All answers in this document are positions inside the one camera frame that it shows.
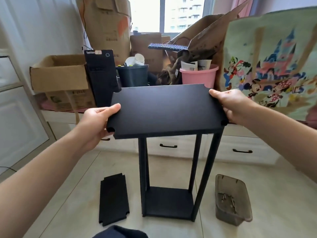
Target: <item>shelf leg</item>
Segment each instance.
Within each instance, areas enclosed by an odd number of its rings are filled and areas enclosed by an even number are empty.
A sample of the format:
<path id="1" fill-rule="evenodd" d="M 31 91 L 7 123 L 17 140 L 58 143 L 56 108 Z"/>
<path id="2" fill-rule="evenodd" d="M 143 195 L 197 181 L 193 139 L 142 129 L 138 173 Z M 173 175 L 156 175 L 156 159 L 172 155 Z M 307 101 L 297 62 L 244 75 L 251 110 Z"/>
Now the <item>shelf leg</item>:
<path id="1" fill-rule="evenodd" d="M 139 138 L 139 168 L 142 216 L 146 216 L 145 189 L 146 189 L 146 138 Z"/>
<path id="2" fill-rule="evenodd" d="M 214 136 L 212 137 L 212 142 L 210 145 L 210 149 L 208 152 L 207 160 L 206 160 L 206 165 L 204 168 L 203 176 L 200 181 L 199 189 L 197 192 L 194 208 L 192 211 L 192 221 L 194 222 L 196 220 L 196 216 L 200 207 L 201 200 L 204 195 L 205 188 L 207 186 L 208 178 L 212 169 L 212 165 L 214 164 L 215 157 L 217 154 L 217 150 L 220 144 L 221 136 L 224 130 L 221 132 L 215 133 Z"/>
<path id="3" fill-rule="evenodd" d="M 147 141 L 145 138 L 145 184 L 146 184 L 146 190 L 150 189 L 150 174 L 149 174 L 149 157 L 147 155 Z"/>
<path id="4" fill-rule="evenodd" d="M 196 169 L 197 169 L 197 163 L 198 163 L 198 156 L 199 156 L 199 150 L 200 150 L 200 143 L 201 143 L 201 137 L 202 137 L 202 134 L 196 135 L 192 171 L 191 171 L 191 177 L 189 179 L 189 187 L 188 187 L 188 192 L 189 193 L 192 193 L 193 187 L 194 187 Z"/>

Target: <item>pink bucket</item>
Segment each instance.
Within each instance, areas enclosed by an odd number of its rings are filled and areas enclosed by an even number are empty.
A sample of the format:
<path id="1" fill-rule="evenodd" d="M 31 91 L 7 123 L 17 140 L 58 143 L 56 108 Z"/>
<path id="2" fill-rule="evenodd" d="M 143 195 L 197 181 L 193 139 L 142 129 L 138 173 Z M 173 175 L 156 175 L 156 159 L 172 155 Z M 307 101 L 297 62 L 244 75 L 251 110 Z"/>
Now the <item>pink bucket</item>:
<path id="1" fill-rule="evenodd" d="M 214 88 L 216 71 L 219 67 L 211 64 L 209 70 L 201 71 L 185 71 L 180 69 L 182 73 L 183 84 L 199 84 L 203 83 L 207 88 Z"/>

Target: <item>hand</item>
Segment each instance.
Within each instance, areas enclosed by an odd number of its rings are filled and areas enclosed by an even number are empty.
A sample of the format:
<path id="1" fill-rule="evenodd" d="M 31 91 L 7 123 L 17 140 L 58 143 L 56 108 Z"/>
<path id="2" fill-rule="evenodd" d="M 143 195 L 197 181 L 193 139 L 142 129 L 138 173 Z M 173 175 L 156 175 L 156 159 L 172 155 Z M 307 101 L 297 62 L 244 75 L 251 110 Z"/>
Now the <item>hand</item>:
<path id="1" fill-rule="evenodd" d="M 118 112 L 121 108 L 119 103 L 111 107 L 104 108 L 90 108 L 84 113 L 84 116 L 73 129 L 77 137 L 80 137 L 82 143 L 80 154 L 94 149 L 99 141 L 106 136 L 113 135 L 107 132 L 106 125 L 108 118 Z"/>
<path id="2" fill-rule="evenodd" d="M 248 99 L 240 90 L 233 89 L 225 92 L 219 92 L 214 89 L 209 90 L 209 94 L 218 99 L 223 105 L 224 111 L 230 122 L 244 125 L 248 115 L 248 108 L 256 105 L 251 99 Z"/>

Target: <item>tile floor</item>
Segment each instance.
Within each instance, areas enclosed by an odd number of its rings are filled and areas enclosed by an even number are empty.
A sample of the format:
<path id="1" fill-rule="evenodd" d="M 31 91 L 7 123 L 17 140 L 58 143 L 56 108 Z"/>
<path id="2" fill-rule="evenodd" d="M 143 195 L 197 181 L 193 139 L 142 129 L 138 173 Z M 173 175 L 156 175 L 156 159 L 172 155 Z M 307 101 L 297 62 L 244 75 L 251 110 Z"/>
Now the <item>tile floor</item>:
<path id="1" fill-rule="evenodd" d="M 196 186 L 204 169 L 199 161 Z M 153 186 L 188 188 L 190 159 L 149 156 Z M 155 237 L 315 237 L 317 185 L 295 170 L 215 163 L 196 222 L 141 216 L 137 154 L 91 151 L 74 168 L 62 187 L 32 225 L 25 238 L 90 238 L 98 224 L 100 181 L 110 175 L 126 177 L 130 214 L 117 225 Z M 251 200 L 253 221 L 234 227 L 215 217 L 215 175 L 243 180 Z"/>

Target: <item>black cloth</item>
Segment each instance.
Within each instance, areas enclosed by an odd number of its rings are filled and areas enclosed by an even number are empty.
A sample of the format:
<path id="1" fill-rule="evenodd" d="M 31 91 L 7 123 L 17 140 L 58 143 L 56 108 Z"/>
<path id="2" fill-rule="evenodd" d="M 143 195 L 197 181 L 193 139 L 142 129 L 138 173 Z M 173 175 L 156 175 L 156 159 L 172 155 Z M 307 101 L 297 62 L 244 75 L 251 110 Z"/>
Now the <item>black cloth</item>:
<path id="1" fill-rule="evenodd" d="M 148 236 L 140 230 L 130 230 L 120 226 L 110 226 L 93 238 L 148 238 Z"/>

